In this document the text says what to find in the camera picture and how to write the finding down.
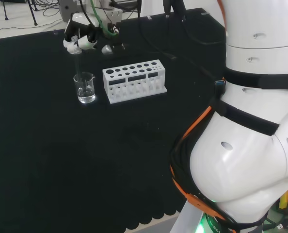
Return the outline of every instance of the floor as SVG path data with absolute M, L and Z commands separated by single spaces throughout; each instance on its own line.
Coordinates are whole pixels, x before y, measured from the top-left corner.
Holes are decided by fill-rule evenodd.
M 3 4 L 0 2 L 0 38 L 46 32 L 54 29 L 64 29 L 66 27 L 66 23 L 62 21 L 60 13 L 46 17 L 43 16 L 43 11 L 34 12 L 38 23 L 38 26 L 34 26 L 34 21 L 27 3 L 6 2 L 5 6 L 7 17 L 9 18 L 8 21 L 5 20 Z M 48 9 L 46 15 L 53 15 L 57 11 L 57 9 Z M 123 19 L 127 18 L 129 15 L 130 13 L 124 13 Z M 133 17 L 136 17 L 136 13 L 133 13 L 130 18 Z

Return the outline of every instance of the black table surface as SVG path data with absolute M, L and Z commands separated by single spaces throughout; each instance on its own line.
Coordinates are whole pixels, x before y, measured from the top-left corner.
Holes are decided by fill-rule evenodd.
M 188 11 L 190 32 L 223 40 L 224 28 L 203 12 Z M 133 49 L 81 57 L 82 70 L 96 76 L 97 98 L 88 105 L 77 99 L 63 31 L 0 39 L 0 233 L 123 233 L 181 210 L 168 153 L 213 94 L 213 80 L 190 60 L 220 79 L 225 47 L 191 42 L 174 16 L 170 39 L 164 16 L 142 22 L 177 59 L 143 52 L 152 49 L 137 19 L 124 21 L 121 37 Z M 109 104 L 102 69 L 155 59 L 166 69 L 166 94 Z

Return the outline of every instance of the white robot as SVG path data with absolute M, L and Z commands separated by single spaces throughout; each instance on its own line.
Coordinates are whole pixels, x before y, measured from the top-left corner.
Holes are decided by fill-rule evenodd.
M 259 232 L 257 225 L 288 190 L 288 0 L 219 4 L 226 25 L 225 93 L 206 110 L 216 112 L 185 172 L 217 213 L 246 224 L 241 233 Z M 97 28 L 95 17 L 89 18 Z M 88 24 L 82 13 L 73 21 Z M 70 53 L 96 44 L 71 37 L 64 41 Z

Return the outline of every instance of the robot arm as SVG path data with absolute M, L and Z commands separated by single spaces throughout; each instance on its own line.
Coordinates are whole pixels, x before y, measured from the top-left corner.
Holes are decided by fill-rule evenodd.
M 80 54 L 82 50 L 96 49 L 99 23 L 94 16 L 85 17 L 84 13 L 75 13 L 69 20 L 64 32 L 63 45 L 71 54 Z
M 97 39 L 101 34 L 112 39 L 118 45 L 118 24 L 122 21 L 122 10 L 109 6 L 110 0 L 91 0 L 83 6 L 84 0 L 77 0 L 82 13 L 72 14 L 64 32 L 64 47 L 71 54 L 80 54 L 82 50 L 96 49 Z M 96 12 L 95 5 L 106 10 Z

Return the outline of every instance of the metal stand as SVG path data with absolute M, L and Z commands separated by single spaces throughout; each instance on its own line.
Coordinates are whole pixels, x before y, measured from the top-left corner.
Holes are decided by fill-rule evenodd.
M 8 20 L 7 14 L 6 14 L 6 8 L 5 8 L 5 2 L 3 0 L 3 7 L 4 7 L 4 12 L 5 12 L 5 20 Z
M 34 20 L 34 25 L 37 26 L 37 23 L 36 23 L 36 20 L 35 20 L 35 17 L 34 17 L 34 13 L 33 13 L 33 9 L 32 9 L 32 7 L 31 7 L 30 0 L 28 0 L 28 4 L 29 4 L 29 8 L 30 8 L 30 11 L 31 11 L 33 20 Z
M 32 4 L 34 5 L 35 11 L 38 11 L 38 9 L 36 8 L 35 0 L 32 0 Z

